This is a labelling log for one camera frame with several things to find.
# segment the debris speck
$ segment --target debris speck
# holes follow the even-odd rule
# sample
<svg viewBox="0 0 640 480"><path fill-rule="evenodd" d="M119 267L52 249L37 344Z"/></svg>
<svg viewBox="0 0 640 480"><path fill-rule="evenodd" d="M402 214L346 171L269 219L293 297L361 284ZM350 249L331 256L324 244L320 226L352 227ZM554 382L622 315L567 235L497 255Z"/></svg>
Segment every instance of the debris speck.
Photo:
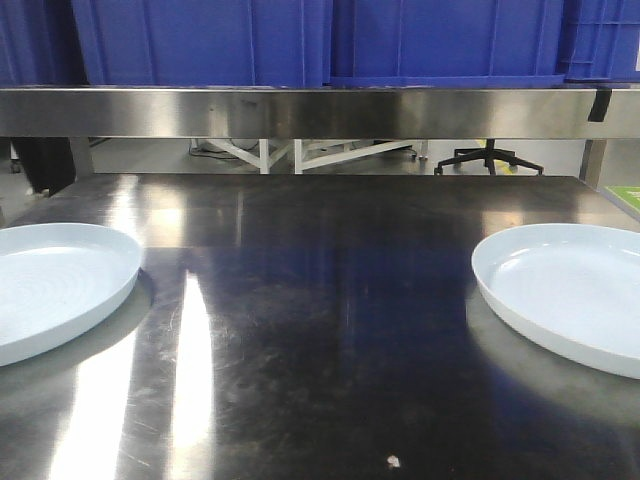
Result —
<svg viewBox="0 0 640 480"><path fill-rule="evenodd" d="M400 459L395 455L387 458L387 463L389 464L389 468L400 468Z"/></svg>

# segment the chair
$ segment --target chair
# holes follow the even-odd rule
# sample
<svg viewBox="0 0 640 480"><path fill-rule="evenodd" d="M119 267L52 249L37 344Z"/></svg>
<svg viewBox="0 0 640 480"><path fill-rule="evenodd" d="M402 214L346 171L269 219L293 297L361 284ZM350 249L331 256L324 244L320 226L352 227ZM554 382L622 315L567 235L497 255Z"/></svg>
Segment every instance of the chair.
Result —
<svg viewBox="0 0 640 480"><path fill-rule="evenodd" d="M487 146L484 148L457 148L453 151L454 157L438 162L438 166L434 169L433 173L434 175L442 175L442 167L446 165L454 165L454 167L456 167L460 166L464 162L484 159L484 166L489 169L490 175L496 174L494 160L508 162L512 167L522 166L531 168L533 170L537 170L538 175L542 175L544 167L516 157L516 152L514 151L495 148L495 145L496 141L494 139L489 139L487 140Z"/></svg>

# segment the stainless steel table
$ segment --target stainless steel table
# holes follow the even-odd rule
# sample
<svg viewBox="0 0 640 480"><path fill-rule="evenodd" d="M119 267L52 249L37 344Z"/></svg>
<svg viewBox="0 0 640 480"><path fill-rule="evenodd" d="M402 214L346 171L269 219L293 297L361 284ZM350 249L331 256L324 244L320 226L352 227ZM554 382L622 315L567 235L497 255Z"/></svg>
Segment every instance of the stainless steel table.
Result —
<svg viewBox="0 0 640 480"><path fill-rule="evenodd" d="M640 383L525 341L470 272L509 226L638 229L575 179L95 175L17 224L47 221L146 260L0 369L2 479L640 478Z"/></svg>

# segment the plastic crate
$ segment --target plastic crate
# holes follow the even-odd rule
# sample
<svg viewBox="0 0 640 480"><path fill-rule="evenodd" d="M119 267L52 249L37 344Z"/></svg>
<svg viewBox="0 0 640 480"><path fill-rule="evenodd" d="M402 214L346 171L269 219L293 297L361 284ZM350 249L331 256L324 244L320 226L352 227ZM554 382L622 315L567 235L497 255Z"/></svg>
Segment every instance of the plastic crate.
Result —
<svg viewBox="0 0 640 480"><path fill-rule="evenodd" d="M0 85L86 83L71 3L0 1Z"/></svg>
<svg viewBox="0 0 640 480"><path fill-rule="evenodd" d="M97 85L316 87L332 0L73 0Z"/></svg>
<svg viewBox="0 0 640 480"><path fill-rule="evenodd" d="M536 86L556 74L562 0L341 0L336 86Z"/></svg>
<svg viewBox="0 0 640 480"><path fill-rule="evenodd" d="M640 80L640 1L567 0L559 70L568 80Z"/></svg>

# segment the plate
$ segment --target plate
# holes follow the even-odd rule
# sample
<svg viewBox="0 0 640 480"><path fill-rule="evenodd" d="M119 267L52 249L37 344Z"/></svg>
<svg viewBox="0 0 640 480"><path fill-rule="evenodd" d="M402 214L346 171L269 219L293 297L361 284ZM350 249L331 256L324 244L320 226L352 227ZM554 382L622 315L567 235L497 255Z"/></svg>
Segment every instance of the plate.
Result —
<svg viewBox="0 0 640 480"><path fill-rule="evenodd" d="M38 355L97 325L122 304L142 247L98 225L0 230L0 365Z"/></svg>
<svg viewBox="0 0 640 480"><path fill-rule="evenodd" d="M594 225L498 232L471 259L491 309L533 342L640 378L640 235Z"/></svg>

